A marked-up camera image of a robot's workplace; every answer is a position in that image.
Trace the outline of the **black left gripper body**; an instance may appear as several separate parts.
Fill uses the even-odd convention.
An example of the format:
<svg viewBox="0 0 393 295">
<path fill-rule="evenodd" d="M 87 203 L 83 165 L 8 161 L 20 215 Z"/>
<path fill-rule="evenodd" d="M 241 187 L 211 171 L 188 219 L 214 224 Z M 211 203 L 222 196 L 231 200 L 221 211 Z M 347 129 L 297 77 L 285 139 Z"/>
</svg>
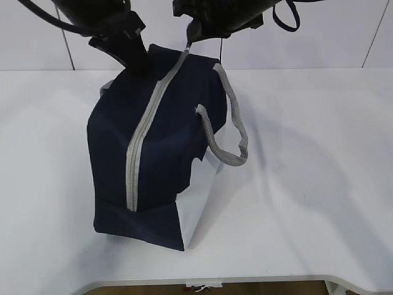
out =
<svg viewBox="0 0 393 295">
<path fill-rule="evenodd" d="M 117 45 L 119 34 L 125 33 L 129 37 L 133 37 L 138 34 L 141 35 L 142 31 L 146 28 L 139 15 L 132 10 L 108 18 L 104 24 L 107 25 L 107 31 L 100 36 L 92 37 L 88 44 L 90 47 L 106 53 L 118 62 Z"/>
</svg>

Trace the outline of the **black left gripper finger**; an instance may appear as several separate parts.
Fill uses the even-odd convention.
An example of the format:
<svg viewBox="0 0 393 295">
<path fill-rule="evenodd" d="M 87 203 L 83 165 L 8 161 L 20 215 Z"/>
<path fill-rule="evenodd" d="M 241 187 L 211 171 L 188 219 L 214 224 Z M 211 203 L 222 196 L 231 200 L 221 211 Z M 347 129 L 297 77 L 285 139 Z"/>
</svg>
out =
<svg viewBox="0 0 393 295">
<path fill-rule="evenodd" d="M 140 34 L 133 37 L 125 33 L 119 34 L 117 51 L 117 58 L 124 67 L 141 76 L 147 76 L 150 73 L 152 63 Z"/>
</svg>

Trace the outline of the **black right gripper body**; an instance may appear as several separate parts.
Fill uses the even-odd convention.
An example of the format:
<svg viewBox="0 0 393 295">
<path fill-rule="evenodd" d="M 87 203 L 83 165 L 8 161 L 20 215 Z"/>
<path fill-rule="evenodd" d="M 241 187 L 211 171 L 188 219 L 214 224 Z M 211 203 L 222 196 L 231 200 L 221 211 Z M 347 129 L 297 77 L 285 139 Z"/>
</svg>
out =
<svg viewBox="0 0 393 295">
<path fill-rule="evenodd" d="M 263 25 L 263 1 L 173 1 L 173 15 L 188 15 L 187 42 L 227 39 L 233 33 Z"/>
</svg>

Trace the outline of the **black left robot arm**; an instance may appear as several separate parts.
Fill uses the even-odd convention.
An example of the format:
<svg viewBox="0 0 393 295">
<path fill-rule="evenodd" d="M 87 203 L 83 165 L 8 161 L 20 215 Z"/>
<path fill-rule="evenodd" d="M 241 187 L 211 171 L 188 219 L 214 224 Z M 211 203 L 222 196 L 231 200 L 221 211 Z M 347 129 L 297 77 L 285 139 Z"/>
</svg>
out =
<svg viewBox="0 0 393 295">
<path fill-rule="evenodd" d="M 145 24 L 130 1 L 63 0 L 56 7 L 74 26 L 98 29 L 89 46 L 117 60 L 126 69 L 146 76 L 152 67 L 141 33 Z"/>
</svg>

